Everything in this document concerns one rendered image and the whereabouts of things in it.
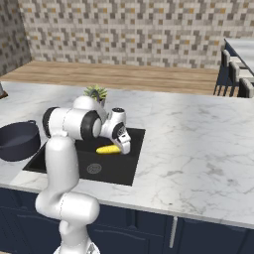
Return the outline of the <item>navy stool with pale cushion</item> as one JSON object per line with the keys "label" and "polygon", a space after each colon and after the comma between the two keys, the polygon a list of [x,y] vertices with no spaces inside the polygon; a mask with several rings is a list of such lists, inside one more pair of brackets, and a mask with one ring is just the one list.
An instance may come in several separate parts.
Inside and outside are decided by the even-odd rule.
{"label": "navy stool with pale cushion", "polygon": [[221,92],[221,88],[227,85],[227,80],[229,76],[229,63],[230,63],[230,53],[228,50],[223,50],[221,52],[220,69],[219,69],[216,85],[213,91],[214,95],[219,96]]}
{"label": "navy stool with pale cushion", "polygon": [[252,98],[254,97],[254,84],[247,78],[239,79],[238,97]]}
{"label": "navy stool with pale cushion", "polygon": [[240,67],[236,62],[229,63],[229,73],[228,73],[228,81],[227,85],[231,86],[231,90],[229,96],[232,97],[235,87],[239,83],[239,74],[240,74]]}

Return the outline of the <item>black sink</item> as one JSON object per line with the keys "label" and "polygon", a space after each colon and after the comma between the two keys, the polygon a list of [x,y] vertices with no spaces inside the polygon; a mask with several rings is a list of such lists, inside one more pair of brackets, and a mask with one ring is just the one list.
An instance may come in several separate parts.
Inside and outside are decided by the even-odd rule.
{"label": "black sink", "polygon": [[55,136],[38,151],[24,170],[49,174],[50,180],[77,184],[78,179],[123,186],[133,184],[139,155],[145,136],[144,129],[128,128],[131,150],[123,154],[97,154],[95,150],[110,144],[106,138],[73,141],[70,137]]}

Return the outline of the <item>navy cupboard door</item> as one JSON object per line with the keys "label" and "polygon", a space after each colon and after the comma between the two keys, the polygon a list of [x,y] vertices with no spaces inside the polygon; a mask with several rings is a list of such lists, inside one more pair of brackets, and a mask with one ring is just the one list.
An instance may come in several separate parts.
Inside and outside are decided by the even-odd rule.
{"label": "navy cupboard door", "polygon": [[184,218],[177,254],[254,254],[254,229]]}
{"label": "navy cupboard door", "polygon": [[0,188],[0,214],[15,254],[53,254],[60,246],[59,222],[35,209],[37,194]]}
{"label": "navy cupboard door", "polygon": [[164,214],[102,205],[87,229],[101,254],[164,254],[172,222]]}

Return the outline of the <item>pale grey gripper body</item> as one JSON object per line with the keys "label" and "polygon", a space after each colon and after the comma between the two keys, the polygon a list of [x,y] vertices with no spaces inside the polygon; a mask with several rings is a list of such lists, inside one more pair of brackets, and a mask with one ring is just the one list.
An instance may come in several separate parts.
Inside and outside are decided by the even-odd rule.
{"label": "pale grey gripper body", "polygon": [[131,137],[128,132],[125,131],[117,138],[117,146],[121,153],[127,155],[131,150]]}

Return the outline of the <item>yellow corn cob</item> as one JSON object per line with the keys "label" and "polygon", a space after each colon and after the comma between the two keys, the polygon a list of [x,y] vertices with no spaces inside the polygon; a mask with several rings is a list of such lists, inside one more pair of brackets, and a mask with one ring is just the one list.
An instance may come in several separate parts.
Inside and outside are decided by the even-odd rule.
{"label": "yellow corn cob", "polygon": [[119,154],[121,150],[116,145],[108,145],[96,149],[97,154]]}

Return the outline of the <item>green potted plant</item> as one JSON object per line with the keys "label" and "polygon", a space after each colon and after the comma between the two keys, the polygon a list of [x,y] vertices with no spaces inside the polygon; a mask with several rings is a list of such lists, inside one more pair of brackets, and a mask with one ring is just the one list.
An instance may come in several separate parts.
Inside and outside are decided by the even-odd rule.
{"label": "green potted plant", "polygon": [[85,91],[84,94],[89,96],[89,93],[92,89],[96,89],[99,92],[100,97],[102,98],[102,100],[99,102],[101,106],[104,106],[105,104],[105,100],[106,100],[106,96],[107,96],[107,90],[104,87],[100,87],[97,84],[96,85],[91,85],[88,86]]}

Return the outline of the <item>dark navy pot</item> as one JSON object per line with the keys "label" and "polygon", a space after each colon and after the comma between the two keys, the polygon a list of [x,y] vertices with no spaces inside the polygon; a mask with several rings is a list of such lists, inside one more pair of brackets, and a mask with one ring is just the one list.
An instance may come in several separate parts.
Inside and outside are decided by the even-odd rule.
{"label": "dark navy pot", "polygon": [[40,131],[35,120],[15,122],[0,128],[0,159],[25,160],[41,147]]}

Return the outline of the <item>navy island with white top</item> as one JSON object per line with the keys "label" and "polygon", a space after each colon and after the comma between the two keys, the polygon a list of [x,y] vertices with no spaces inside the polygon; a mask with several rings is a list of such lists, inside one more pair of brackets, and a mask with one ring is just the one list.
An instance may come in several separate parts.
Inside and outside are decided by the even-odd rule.
{"label": "navy island with white top", "polygon": [[234,57],[239,57],[248,70],[254,75],[254,39],[225,38],[225,48]]}

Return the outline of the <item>grey sink tap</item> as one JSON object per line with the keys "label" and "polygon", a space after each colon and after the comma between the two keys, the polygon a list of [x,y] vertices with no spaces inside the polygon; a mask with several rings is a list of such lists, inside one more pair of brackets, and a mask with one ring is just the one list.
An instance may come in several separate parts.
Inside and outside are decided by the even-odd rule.
{"label": "grey sink tap", "polygon": [[97,102],[100,102],[102,100],[102,98],[99,95],[99,92],[96,89],[92,89],[89,93],[89,96],[92,98],[96,98]]}

